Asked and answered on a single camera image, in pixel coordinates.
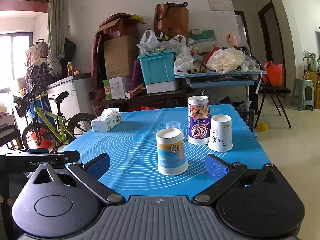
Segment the person's left hand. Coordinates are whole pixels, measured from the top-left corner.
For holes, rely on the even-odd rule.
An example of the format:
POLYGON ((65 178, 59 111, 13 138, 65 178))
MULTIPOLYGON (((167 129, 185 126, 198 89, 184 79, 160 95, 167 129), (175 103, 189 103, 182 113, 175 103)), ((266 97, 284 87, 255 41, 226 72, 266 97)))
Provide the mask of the person's left hand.
POLYGON ((15 198, 8 198, 8 199, 5 199, 2 195, 0 195, 0 203, 3 203, 4 201, 7 201, 7 204, 12 207, 14 202, 15 202, 15 198))

